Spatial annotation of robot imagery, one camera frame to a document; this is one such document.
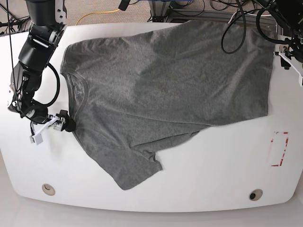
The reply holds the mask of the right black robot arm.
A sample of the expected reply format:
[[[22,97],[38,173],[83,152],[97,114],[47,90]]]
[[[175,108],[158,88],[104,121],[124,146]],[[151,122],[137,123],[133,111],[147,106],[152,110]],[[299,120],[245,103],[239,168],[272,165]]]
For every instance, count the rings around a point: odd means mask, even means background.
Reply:
[[[53,125],[59,131],[73,132],[76,122],[61,110],[56,115],[49,115],[48,107],[57,100],[60,92],[60,78],[54,66],[49,62],[65,31],[67,10],[63,0],[28,0],[27,10],[32,20],[28,37],[11,73],[12,100],[8,104],[11,112],[26,117],[31,124],[47,124],[54,120]],[[46,104],[34,99],[35,92],[40,88],[42,73],[49,67],[56,78],[54,98]]]

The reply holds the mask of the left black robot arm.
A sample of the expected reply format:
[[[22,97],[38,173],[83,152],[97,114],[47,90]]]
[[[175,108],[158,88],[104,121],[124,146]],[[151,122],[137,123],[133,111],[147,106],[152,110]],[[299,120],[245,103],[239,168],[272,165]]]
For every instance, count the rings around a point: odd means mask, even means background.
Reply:
[[[303,2],[301,0],[258,0],[261,9],[256,16],[256,26],[259,34],[273,44],[286,46],[285,59],[280,58],[281,66],[285,70],[291,68],[287,60],[294,57],[300,63],[303,62]],[[267,11],[274,17],[276,23],[284,30],[291,31],[291,39],[275,40],[266,36],[260,26],[260,18]]]

